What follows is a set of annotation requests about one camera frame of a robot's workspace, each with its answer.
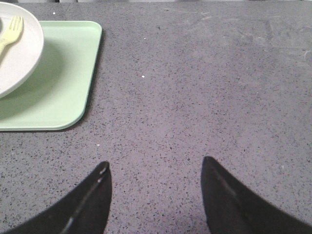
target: light green tray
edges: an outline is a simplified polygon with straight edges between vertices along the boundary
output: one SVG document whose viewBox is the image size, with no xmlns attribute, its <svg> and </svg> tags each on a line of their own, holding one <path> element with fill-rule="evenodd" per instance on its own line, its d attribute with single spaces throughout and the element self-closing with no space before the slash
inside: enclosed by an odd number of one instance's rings
<svg viewBox="0 0 312 234">
<path fill-rule="evenodd" d="M 44 49 L 28 80 L 0 99 L 0 131 L 60 130 L 83 115 L 102 28 L 92 21 L 41 21 Z"/>
</svg>

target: black object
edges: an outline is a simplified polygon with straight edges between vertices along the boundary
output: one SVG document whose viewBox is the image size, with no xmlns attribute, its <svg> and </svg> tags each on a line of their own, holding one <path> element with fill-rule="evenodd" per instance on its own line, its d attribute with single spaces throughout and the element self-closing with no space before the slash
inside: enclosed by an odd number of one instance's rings
<svg viewBox="0 0 312 234">
<path fill-rule="evenodd" d="M 212 234 L 312 234 L 312 227 L 272 206 L 205 157 L 201 188 Z"/>
<path fill-rule="evenodd" d="M 103 234 L 112 198 L 109 163 L 100 163 L 51 208 L 3 234 Z"/>
</svg>

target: fork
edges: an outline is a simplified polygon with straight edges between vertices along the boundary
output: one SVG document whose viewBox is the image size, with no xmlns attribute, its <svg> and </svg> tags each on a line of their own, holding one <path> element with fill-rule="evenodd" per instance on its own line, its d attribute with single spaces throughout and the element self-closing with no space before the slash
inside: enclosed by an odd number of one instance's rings
<svg viewBox="0 0 312 234">
<path fill-rule="evenodd" d="M 8 28 L 4 31 L 2 37 L 0 38 L 0 55 L 4 48 L 17 41 L 23 30 L 23 17 L 13 16 Z"/>
</svg>

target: countertop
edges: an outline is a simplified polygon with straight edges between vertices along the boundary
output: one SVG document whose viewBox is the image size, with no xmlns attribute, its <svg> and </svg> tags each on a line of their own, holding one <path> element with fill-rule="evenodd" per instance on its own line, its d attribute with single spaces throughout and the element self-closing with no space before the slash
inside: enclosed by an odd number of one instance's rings
<svg viewBox="0 0 312 234">
<path fill-rule="evenodd" d="M 77 124 L 0 133 L 0 232 L 107 160 L 105 233 L 209 233 L 204 156 L 312 224 L 312 2 L 19 5 L 104 33 Z"/>
</svg>

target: white plate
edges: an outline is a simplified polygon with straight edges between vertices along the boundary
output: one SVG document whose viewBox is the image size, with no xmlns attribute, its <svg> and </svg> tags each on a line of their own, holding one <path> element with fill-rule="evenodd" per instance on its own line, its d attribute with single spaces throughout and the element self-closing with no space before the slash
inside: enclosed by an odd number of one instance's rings
<svg viewBox="0 0 312 234">
<path fill-rule="evenodd" d="M 43 50 L 43 31 L 38 20 L 27 10 L 0 2 L 0 37 L 12 16 L 24 18 L 20 39 L 0 56 L 0 98 L 18 88 L 32 74 Z"/>
</svg>

